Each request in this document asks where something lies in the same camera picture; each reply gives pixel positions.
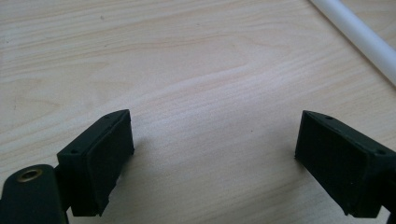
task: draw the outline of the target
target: white rod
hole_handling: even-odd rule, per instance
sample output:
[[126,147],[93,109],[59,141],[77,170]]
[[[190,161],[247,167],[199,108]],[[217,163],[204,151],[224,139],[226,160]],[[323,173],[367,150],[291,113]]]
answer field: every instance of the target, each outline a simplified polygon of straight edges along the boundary
[[311,2],[396,86],[396,51],[339,0]]

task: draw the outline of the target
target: light wood surface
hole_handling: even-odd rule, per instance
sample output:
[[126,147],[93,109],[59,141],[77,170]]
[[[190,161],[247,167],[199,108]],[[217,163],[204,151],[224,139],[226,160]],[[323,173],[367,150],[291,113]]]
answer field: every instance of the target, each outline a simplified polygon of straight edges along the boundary
[[[344,3],[396,47],[396,1]],[[389,214],[346,217],[293,158],[304,109],[396,148],[396,88],[305,0],[2,1],[0,103],[1,184],[131,110],[135,154],[104,215],[72,224]]]

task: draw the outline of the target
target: black plastic part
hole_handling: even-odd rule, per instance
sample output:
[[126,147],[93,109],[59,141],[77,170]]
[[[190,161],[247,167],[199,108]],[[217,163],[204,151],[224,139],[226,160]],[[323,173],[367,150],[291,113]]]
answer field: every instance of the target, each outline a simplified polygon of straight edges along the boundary
[[303,112],[295,158],[353,217],[377,217],[381,191],[396,169],[394,151],[337,119],[310,111]]
[[1,200],[0,223],[68,223],[51,166],[30,166],[6,180]]
[[102,215],[123,164],[133,154],[129,110],[101,117],[58,153],[57,175],[67,184],[63,194],[75,217]]

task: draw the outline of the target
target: wooden table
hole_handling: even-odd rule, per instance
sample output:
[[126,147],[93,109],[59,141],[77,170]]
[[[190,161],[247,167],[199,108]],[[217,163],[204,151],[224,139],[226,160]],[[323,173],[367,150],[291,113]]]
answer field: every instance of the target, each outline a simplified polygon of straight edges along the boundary
[[[396,47],[394,0],[345,0]],[[396,88],[308,1],[3,1],[0,182],[130,109],[135,154],[82,223],[346,217],[294,158],[303,110],[396,146]]]

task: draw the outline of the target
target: white plastic tube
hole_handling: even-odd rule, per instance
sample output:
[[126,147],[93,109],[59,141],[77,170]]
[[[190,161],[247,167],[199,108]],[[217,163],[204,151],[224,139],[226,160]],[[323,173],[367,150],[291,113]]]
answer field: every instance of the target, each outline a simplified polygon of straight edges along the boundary
[[396,51],[339,0],[311,2],[396,86]]

